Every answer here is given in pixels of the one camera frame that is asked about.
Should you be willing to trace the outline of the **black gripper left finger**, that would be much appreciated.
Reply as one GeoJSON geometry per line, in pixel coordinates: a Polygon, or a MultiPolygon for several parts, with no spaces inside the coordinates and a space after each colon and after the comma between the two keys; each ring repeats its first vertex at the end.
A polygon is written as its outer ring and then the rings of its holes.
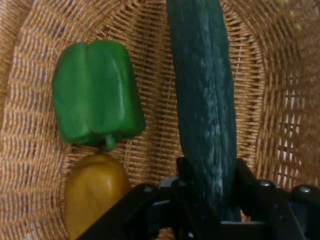
{"type": "Polygon", "coordinates": [[[178,240],[219,240],[221,223],[193,191],[184,157],[176,160],[179,177],[162,185],[141,183],[94,222],[80,240],[156,240],[171,228],[178,240]]]}

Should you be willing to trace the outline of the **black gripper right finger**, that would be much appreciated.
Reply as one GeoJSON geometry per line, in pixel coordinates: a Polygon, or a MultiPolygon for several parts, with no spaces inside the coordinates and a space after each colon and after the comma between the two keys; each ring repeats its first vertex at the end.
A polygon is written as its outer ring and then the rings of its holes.
{"type": "Polygon", "coordinates": [[[231,197],[267,240],[318,240],[320,238],[320,189],[300,184],[286,191],[267,179],[257,179],[240,158],[231,197]]]}

